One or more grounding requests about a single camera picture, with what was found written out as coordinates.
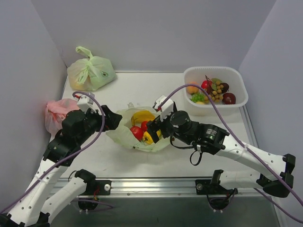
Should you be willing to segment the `yellow bell pepper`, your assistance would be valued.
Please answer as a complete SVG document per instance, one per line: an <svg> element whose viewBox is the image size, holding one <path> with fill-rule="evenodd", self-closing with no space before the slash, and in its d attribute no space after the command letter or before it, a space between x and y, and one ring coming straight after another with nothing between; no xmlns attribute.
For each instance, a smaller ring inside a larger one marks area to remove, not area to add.
<svg viewBox="0 0 303 227"><path fill-rule="evenodd" d="M157 135L158 135L158 137L159 137L159 139L160 139L160 138L161 138L161 131L160 131L160 130L157 131ZM143 141L144 141L145 143L147 143L148 145L151 145L151 144L154 143L154 141L153 141L151 135L150 135L147 131L145 131L144 134L143 134Z"/></svg>

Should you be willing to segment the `red tomato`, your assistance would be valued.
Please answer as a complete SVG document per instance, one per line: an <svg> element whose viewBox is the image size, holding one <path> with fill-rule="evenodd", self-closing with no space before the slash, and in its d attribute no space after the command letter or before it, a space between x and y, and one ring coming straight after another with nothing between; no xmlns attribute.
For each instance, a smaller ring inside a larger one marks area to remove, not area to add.
<svg viewBox="0 0 303 227"><path fill-rule="evenodd" d="M138 126L133 126L130 128L130 131L134 135L137 140L142 140L143 138L143 130Z"/></svg>

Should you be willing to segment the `yellow banana bunch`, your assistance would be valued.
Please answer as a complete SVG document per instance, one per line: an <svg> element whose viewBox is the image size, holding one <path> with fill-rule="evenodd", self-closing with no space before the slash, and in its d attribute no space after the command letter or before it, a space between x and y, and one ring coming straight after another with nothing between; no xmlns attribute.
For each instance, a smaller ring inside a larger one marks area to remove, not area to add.
<svg viewBox="0 0 303 227"><path fill-rule="evenodd" d="M141 110L132 115L131 123L132 126L136 124L141 124L144 121L153 121L155 116L148 110Z"/></svg>

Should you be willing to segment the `light green fruit bag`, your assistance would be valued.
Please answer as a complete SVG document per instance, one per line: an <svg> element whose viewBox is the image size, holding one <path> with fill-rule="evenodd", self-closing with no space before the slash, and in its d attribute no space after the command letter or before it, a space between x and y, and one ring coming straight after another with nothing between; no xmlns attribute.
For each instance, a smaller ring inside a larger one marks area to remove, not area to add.
<svg viewBox="0 0 303 227"><path fill-rule="evenodd" d="M127 109L116 111L117 114L122 116L119 126L114 131L107 131L106 135L116 144L121 145L127 149L137 149L144 152L157 152L169 145L169 138L164 139L162 136L157 143L148 145L146 142L139 141L130 131L132 127L131 117L139 111L149 111L154 116L158 116L154 109L148 106L135 107L132 103L128 104Z"/></svg>

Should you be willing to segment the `brown longan bunch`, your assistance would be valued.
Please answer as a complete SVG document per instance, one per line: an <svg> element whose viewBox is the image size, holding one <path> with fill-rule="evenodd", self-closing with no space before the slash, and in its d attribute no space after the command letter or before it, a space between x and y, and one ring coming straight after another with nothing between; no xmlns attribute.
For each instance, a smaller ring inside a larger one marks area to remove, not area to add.
<svg viewBox="0 0 303 227"><path fill-rule="evenodd" d="M212 98L212 100L215 103L220 103L222 102L223 99L223 94L222 91L220 89L220 84L222 83L222 81L218 78L210 78L207 75L205 75L205 80L209 80L212 82L211 85L211 89L209 89L207 92L207 94Z"/></svg>

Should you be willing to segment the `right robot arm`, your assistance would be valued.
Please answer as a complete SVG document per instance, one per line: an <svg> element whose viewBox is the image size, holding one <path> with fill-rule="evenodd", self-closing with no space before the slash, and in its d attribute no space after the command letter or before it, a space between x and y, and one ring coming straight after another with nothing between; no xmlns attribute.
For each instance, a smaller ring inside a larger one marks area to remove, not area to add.
<svg viewBox="0 0 303 227"><path fill-rule="evenodd" d="M257 147L237 141L228 131L216 125L190 120L185 111L173 112L166 119L158 116L147 123L147 132L157 143L160 131L164 138L178 139L200 155L208 153L229 158L249 167L248 171L215 170L209 183L202 185L205 194L223 194L235 188L262 189L279 198L289 195L294 184L292 171L295 156L274 155Z"/></svg>

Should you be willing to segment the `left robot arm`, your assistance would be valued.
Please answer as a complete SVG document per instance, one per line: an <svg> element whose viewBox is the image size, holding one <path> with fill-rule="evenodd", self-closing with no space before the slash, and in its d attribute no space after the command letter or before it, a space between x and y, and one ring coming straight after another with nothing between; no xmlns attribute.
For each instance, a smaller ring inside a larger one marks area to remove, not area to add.
<svg viewBox="0 0 303 227"><path fill-rule="evenodd" d="M74 110L67 113L54 139L48 144L40 166L24 195L1 211L2 227L27 227L38 222L42 207L51 190L84 149L82 144L95 132L115 130L122 116L106 105L99 110Z"/></svg>

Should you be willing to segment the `pink knotted plastic bag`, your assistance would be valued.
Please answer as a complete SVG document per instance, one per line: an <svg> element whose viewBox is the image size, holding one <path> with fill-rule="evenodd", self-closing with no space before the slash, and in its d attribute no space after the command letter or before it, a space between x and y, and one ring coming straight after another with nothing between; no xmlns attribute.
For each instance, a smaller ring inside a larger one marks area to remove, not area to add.
<svg viewBox="0 0 303 227"><path fill-rule="evenodd" d="M70 111L79 110L77 101L74 99L61 99L49 101L45 108L45 128L54 136L62 129L62 122Z"/></svg>

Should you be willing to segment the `green knotted plastic bag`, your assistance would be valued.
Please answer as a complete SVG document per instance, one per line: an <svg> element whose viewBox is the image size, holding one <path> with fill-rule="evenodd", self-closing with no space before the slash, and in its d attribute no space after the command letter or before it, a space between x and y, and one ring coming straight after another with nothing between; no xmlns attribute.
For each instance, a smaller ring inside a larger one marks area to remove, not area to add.
<svg viewBox="0 0 303 227"><path fill-rule="evenodd" d="M96 91L117 79L117 74L109 59L94 56L89 49L82 46L75 51L84 56L67 68L68 80L72 89L79 91Z"/></svg>

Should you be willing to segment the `dark red fruit lower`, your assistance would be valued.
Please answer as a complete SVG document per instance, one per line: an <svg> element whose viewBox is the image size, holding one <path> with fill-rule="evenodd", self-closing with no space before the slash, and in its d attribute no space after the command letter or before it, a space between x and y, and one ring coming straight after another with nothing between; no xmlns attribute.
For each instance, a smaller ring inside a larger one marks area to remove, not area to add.
<svg viewBox="0 0 303 227"><path fill-rule="evenodd" d="M225 105L234 105L236 104L236 96L233 93L225 93L223 94L222 102Z"/></svg>

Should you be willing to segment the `dark maroon fruit upper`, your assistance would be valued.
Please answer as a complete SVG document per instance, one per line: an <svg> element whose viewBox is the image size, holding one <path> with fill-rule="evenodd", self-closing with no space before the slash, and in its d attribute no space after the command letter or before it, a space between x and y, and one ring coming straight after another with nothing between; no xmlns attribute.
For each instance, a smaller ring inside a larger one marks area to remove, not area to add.
<svg viewBox="0 0 303 227"><path fill-rule="evenodd" d="M221 83L220 84L220 89L222 91L222 93L226 93L229 91L229 85L227 83Z"/></svg>

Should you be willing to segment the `red apple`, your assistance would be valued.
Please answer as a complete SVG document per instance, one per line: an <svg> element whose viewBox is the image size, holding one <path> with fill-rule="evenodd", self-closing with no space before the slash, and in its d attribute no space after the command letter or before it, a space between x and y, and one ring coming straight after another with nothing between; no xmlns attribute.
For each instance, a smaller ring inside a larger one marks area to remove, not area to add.
<svg viewBox="0 0 303 227"><path fill-rule="evenodd" d="M204 89L205 91L208 91L211 89L212 82L209 80L204 80L201 84L201 88Z"/></svg>

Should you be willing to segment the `aluminium mounting rail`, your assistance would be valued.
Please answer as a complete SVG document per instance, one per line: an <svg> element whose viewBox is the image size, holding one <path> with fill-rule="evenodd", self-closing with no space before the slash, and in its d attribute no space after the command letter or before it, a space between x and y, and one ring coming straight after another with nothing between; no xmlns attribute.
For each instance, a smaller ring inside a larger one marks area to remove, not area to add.
<svg viewBox="0 0 303 227"><path fill-rule="evenodd" d="M196 186L195 180L197 179L210 179L209 177L173 177L173 178L96 178L96 180L110 180L111 191L109 195L96 196L97 198L151 198L151 197L195 197ZM56 183L51 194L54 195L60 189L65 188L66 185L68 192L72 194L72 199L75 198L88 198L92 199L93 195L86 193L84 190L78 189L76 183L72 183L72 180L67 178L61 178ZM231 195L235 186L230 190L215 188L214 193L209 195L210 197L224 197Z"/></svg>

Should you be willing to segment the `left black base bracket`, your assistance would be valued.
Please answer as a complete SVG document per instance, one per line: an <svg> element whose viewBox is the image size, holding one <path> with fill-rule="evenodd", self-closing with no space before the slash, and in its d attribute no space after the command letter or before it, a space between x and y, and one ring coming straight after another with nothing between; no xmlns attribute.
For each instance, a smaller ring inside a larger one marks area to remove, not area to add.
<svg viewBox="0 0 303 227"><path fill-rule="evenodd" d="M87 184L86 193L93 196L109 195L111 183L110 180L93 180Z"/></svg>

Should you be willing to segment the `right black base bracket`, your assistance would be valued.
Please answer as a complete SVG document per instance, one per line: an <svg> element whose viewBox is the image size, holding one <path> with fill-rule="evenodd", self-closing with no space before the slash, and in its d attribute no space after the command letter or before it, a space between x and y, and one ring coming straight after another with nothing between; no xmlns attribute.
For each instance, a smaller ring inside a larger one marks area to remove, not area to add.
<svg viewBox="0 0 303 227"><path fill-rule="evenodd" d="M196 194L197 195L212 195L214 189L210 185L210 179L197 179L195 180Z"/></svg>

